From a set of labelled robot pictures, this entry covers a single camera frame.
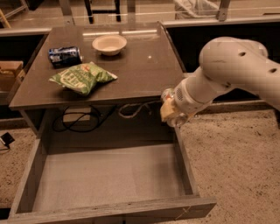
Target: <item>white bag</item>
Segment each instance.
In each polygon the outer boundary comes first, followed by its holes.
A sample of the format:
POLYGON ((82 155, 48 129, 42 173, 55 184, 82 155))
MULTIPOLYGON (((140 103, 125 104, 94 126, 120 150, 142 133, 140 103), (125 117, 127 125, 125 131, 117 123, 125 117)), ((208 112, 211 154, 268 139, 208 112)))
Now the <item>white bag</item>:
POLYGON ((218 13, 219 7, 207 0, 174 0, 175 18, 207 18, 218 13))

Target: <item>desk surface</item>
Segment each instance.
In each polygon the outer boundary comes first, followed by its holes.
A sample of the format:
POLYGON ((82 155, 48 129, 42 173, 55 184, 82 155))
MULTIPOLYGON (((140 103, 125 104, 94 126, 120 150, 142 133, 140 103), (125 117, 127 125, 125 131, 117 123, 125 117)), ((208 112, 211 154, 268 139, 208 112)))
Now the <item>desk surface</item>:
POLYGON ((143 102, 159 99, 166 88, 174 88, 183 72, 172 46, 160 24, 66 26, 53 28, 24 82, 17 91, 12 109, 45 109, 59 106, 143 102), (109 57, 99 54, 92 41, 106 33, 121 33, 127 46, 120 54, 109 57), (54 69, 48 59, 50 48, 78 46, 83 63, 93 61, 118 76, 117 80, 95 87, 87 96, 50 82, 49 78, 64 70, 54 69))

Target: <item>snack bag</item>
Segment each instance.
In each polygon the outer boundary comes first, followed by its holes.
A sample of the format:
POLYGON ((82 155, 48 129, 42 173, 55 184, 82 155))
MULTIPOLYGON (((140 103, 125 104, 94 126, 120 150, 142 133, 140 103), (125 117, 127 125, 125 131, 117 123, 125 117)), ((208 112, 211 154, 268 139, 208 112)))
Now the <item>snack bag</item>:
POLYGON ((49 81, 54 81, 63 87, 70 88, 80 95, 88 95, 97 82, 116 80, 117 76, 102 69, 95 63, 79 64, 55 74, 49 81))

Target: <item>bowl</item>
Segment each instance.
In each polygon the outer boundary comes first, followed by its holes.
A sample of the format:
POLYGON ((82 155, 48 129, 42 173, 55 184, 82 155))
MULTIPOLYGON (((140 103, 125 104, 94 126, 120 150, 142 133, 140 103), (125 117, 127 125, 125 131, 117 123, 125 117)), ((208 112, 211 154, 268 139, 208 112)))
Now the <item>bowl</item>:
POLYGON ((117 55, 126 44, 126 38, 120 35, 104 35, 93 41, 93 48, 104 55, 113 56, 117 55))

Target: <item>chair leg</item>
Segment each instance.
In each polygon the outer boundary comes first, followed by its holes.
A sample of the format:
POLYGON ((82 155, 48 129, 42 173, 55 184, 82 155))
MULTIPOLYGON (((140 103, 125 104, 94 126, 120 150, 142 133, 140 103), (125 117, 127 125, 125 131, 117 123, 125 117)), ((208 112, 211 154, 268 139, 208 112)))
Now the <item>chair leg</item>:
POLYGON ((0 18, 2 18, 3 22, 5 23, 7 28, 11 28, 8 20, 6 19, 5 15, 2 13, 2 10, 0 9, 0 18))
POLYGON ((91 11, 89 0, 85 0, 85 5, 86 5, 86 9, 87 9, 88 21, 90 24, 93 24, 95 22, 95 20, 93 17, 93 13, 91 11))
POLYGON ((120 0, 115 0, 116 21, 121 22, 120 0))

